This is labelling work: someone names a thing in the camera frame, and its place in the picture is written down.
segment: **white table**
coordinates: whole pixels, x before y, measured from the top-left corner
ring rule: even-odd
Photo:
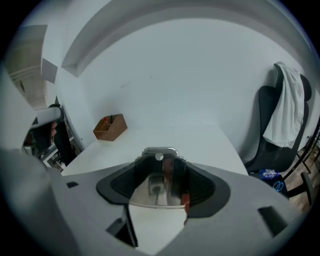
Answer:
[[[215,124],[184,127],[128,128],[115,141],[96,140],[62,172],[74,175],[133,162],[147,147],[173,147],[191,163],[248,175],[232,144]],[[154,209],[129,205],[139,247],[154,255],[183,228],[184,209]]]
[[[128,128],[115,141],[96,140],[62,175],[82,174],[133,162],[147,147],[173,147],[187,161],[248,175],[236,150],[215,124]]]

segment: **wooden box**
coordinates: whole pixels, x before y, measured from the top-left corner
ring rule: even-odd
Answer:
[[[120,134],[128,127],[122,114],[111,115],[102,118],[93,130],[95,137],[98,140],[113,142]]]

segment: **floor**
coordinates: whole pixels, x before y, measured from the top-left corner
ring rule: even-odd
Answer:
[[[313,183],[314,187],[314,193],[315,196],[317,196],[319,187],[320,187],[320,171],[317,169],[314,159],[318,153],[318,149],[315,149],[311,154],[310,157],[305,162],[306,165],[309,167],[311,173],[309,174],[309,178]],[[292,166],[286,171],[281,173],[282,176],[286,175],[286,173],[291,170],[291,168],[295,165],[295,163],[298,161],[298,156],[295,157],[295,160],[292,164]],[[308,173],[306,167],[303,163],[301,163],[295,171],[285,180],[286,187],[289,190],[301,185],[302,179],[301,179],[301,173],[305,172]],[[309,201],[307,197],[307,193],[301,193],[299,195],[296,195],[294,197],[290,198],[290,203],[292,203],[299,211],[305,213],[310,209]]]

